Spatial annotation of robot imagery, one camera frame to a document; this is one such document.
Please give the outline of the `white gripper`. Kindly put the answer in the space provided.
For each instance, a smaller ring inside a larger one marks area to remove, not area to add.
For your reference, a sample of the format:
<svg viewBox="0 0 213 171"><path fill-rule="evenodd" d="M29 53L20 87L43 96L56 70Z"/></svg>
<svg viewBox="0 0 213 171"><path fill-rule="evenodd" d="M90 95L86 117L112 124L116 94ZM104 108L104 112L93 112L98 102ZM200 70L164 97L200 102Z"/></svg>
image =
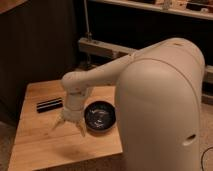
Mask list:
<svg viewBox="0 0 213 171"><path fill-rule="evenodd" d="M52 127L55 130L57 127L63 125L65 121L78 122L77 128L83 137L86 136L86 125L83 119L83 110L86 97L76 94L68 94L65 98L65 103L62 109L62 116L59 116Z"/></svg>

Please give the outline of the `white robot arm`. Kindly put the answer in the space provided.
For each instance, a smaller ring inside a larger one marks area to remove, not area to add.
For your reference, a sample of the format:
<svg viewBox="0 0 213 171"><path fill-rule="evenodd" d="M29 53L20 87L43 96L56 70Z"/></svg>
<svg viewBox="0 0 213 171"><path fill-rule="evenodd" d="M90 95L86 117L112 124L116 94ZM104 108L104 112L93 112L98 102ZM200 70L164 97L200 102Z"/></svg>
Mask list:
<svg viewBox="0 0 213 171"><path fill-rule="evenodd" d="M126 171L200 171L204 73L197 45L166 39L94 69L66 73L59 121L82 126L88 89L114 86Z"/></svg>

